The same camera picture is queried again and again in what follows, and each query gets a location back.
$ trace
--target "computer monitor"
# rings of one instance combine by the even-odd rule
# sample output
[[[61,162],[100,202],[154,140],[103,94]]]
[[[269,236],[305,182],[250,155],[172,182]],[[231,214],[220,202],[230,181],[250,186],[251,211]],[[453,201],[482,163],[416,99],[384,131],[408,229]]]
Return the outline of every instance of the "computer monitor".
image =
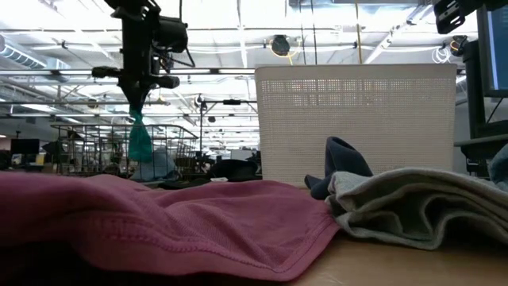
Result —
[[[486,97],[508,96],[508,6],[495,11],[478,10],[478,38]]]
[[[12,154],[38,154],[39,139],[11,139],[10,152]]]

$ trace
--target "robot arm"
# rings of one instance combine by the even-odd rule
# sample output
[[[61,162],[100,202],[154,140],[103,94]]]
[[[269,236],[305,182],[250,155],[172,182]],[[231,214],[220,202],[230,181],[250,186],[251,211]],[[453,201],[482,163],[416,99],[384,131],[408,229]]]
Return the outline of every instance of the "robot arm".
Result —
[[[440,0],[434,5],[437,32],[447,34],[462,25],[466,16],[483,5],[487,10],[497,10],[508,4],[508,0]]]
[[[112,17],[121,20],[124,67],[93,68],[92,76],[118,78],[130,108],[141,112],[151,89],[179,85],[177,77],[159,76],[159,71],[162,66],[169,74],[170,53],[188,53],[187,24],[179,18],[160,16],[160,7],[153,0],[106,0],[106,3],[115,9]]]

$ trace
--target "wire cart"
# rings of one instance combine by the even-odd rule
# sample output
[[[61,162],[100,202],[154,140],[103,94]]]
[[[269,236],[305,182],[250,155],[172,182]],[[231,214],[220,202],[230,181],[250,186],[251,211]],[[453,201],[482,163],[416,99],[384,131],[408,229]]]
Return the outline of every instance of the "wire cart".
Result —
[[[64,176],[110,174],[132,180],[182,179],[196,172],[196,141],[191,131],[176,125],[144,126],[152,140],[152,161],[128,158],[134,125],[57,124],[59,150],[56,171]]]

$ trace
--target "teal cloth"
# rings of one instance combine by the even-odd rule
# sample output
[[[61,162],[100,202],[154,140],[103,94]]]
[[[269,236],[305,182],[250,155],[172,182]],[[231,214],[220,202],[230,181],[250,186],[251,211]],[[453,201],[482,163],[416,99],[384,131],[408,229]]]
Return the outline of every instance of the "teal cloth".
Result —
[[[130,111],[134,126],[129,135],[129,159],[138,162],[152,161],[152,140],[143,124],[143,115],[135,110]]]

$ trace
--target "folded cloth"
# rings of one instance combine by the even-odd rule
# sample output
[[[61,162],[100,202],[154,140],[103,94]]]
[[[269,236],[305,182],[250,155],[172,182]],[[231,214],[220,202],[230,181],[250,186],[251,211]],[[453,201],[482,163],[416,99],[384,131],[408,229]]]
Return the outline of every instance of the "folded cloth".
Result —
[[[249,180],[259,180],[256,176],[257,164],[246,160],[222,160],[213,165],[208,171],[208,177],[227,178],[231,182],[245,182]]]
[[[505,145],[492,159],[489,165],[491,181],[501,189],[508,191],[508,144]]]
[[[508,245],[508,192],[471,176],[403,168],[371,178],[333,175],[326,202],[356,238],[436,249],[450,222]]]
[[[160,183],[158,187],[163,188],[164,190],[182,190],[189,187],[199,187],[209,182],[211,181],[205,178],[197,178],[192,181],[165,180]]]
[[[307,175],[305,184],[315,199],[326,199],[330,194],[328,186],[334,172],[351,172],[360,176],[372,176],[372,171],[360,152],[346,141],[328,137],[325,148],[325,178],[323,180]]]
[[[109,271],[285,281],[302,274],[339,229],[325,203],[272,181],[182,191],[109,175],[0,172],[0,181],[0,265],[16,261],[17,270],[33,261],[33,242],[56,242]],[[4,269],[0,281],[8,275]]]

